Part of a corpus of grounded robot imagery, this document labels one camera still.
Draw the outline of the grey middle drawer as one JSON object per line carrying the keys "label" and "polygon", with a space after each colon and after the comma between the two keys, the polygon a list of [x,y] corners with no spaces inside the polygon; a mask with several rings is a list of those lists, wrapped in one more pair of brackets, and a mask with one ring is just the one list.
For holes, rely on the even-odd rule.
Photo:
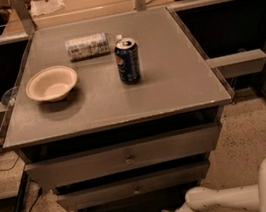
{"label": "grey middle drawer", "polygon": [[205,176],[208,167],[209,163],[206,161],[189,163],[188,165],[166,169],[166,171],[148,173],[137,176],[136,178],[124,179],[124,181],[112,182],[111,184],[100,187],[59,195],[57,202],[67,211],[102,205],[108,202],[142,195],[143,193],[190,183],[191,181],[197,182],[197,180]]}

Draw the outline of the grey top drawer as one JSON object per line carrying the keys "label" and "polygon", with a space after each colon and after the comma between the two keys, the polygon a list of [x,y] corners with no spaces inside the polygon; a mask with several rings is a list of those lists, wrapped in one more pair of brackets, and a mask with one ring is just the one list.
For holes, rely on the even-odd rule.
{"label": "grey top drawer", "polygon": [[27,164],[25,171],[45,189],[63,187],[212,151],[216,147],[220,130],[220,124],[210,123],[198,129],[192,128],[151,140],[139,139]]}

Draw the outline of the grey drawer cabinet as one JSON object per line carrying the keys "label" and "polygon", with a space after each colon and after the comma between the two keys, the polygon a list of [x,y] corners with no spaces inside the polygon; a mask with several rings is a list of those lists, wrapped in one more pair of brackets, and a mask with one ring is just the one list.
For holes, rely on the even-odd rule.
{"label": "grey drawer cabinet", "polygon": [[[140,80],[123,83],[116,57],[107,53],[71,61],[66,40],[94,33],[133,38],[138,45]],[[77,72],[77,86],[57,103],[37,102],[18,93],[5,146],[27,164],[121,143],[220,124],[220,112],[232,95],[224,77],[211,69],[178,16],[165,7],[39,29],[34,34],[22,82],[48,67]],[[211,151],[76,184],[48,189],[59,195],[189,163],[208,162]]]}

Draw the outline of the blue pepsi can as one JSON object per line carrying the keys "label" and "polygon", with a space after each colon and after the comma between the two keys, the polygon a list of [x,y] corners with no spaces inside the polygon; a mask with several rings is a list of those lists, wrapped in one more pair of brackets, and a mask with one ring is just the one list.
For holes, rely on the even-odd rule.
{"label": "blue pepsi can", "polygon": [[139,54],[133,38],[124,37],[118,40],[114,48],[118,74],[125,84],[134,84],[140,79]]}

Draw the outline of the grey side shelf beam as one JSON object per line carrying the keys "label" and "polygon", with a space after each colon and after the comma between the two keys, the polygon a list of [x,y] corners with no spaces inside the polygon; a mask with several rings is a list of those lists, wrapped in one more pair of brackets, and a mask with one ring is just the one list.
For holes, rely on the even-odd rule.
{"label": "grey side shelf beam", "polygon": [[258,73],[265,63],[266,53],[260,49],[207,59],[208,66],[218,70],[224,78]]}

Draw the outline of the white paper bowl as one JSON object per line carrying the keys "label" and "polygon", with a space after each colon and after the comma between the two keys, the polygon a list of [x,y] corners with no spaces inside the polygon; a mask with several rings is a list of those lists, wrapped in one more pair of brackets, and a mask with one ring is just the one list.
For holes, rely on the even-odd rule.
{"label": "white paper bowl", "polygon": [[26,94],[37,102],[57,102],[66,98],[77,81],[77,72],[70,67],[48,67],[31,77]]}

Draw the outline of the clear plastic water bottle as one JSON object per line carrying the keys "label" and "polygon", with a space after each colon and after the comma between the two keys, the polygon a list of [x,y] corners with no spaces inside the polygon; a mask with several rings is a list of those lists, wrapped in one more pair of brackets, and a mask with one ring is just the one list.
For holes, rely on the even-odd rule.
{"label": "clear plastic water bottle", "polygon": [[65,48],[71,61],[84,60],[90,57],[102,56],[110,52],[109,38],[114,42],[122,39],[120,34],[97,33],[82,38],[66,40]]}

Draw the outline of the dark round dish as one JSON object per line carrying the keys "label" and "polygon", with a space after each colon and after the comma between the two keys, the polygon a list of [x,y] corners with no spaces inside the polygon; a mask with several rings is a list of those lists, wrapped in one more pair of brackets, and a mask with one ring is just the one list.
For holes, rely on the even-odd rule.
{"label": "dark round dish", "polygon": [[7,92],[5,92],[3,96],[1,97],[2,105],[4,105],[5,107],[8,107],[9,105],[14,106],[16,102],[16,98],[18,96],[17,94],[18,91],[19,91],[18,87],[13,87],[7,90]]}

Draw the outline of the white paper sheet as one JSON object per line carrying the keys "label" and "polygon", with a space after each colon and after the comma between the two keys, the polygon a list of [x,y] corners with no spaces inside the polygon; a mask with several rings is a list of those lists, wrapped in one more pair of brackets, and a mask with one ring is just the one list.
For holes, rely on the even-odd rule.
{"label": "white paper sheet", "polygon": [[63,9],[64,0],[31,0],[30,1],[30,12],[32,16],[50,14],[58,10]]}

